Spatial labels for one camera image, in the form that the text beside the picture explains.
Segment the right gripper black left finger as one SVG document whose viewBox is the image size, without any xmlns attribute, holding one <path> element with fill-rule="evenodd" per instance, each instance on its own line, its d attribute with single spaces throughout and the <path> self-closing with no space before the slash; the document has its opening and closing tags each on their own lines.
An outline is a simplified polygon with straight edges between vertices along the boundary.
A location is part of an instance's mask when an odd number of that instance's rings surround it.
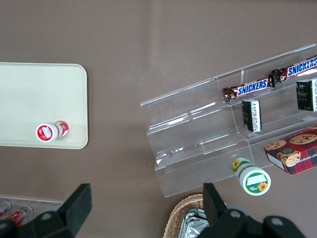
<svg viewBox="0 0 317 238">
<path fill-rule="evenodd" d="M 56 210 L 38 215 L 24 226 L 27 238 L 74 238 L 92 210 L 89 183 L 83 183 Z"/>
</svg>

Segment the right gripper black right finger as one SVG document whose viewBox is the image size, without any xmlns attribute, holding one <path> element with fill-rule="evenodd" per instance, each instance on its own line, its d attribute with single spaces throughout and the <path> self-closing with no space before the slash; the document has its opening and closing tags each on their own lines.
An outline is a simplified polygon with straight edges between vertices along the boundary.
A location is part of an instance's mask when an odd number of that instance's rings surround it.
<svg viewBox="0 0 317 238">
<path fill-rule="evenodd" d="M 203 230 L 204 238 L 238 238 L 246 230 L 247 216 L 228 209 L 213 183 L 203 185 L 203 207 L 210 225 Z"/>
</svg>

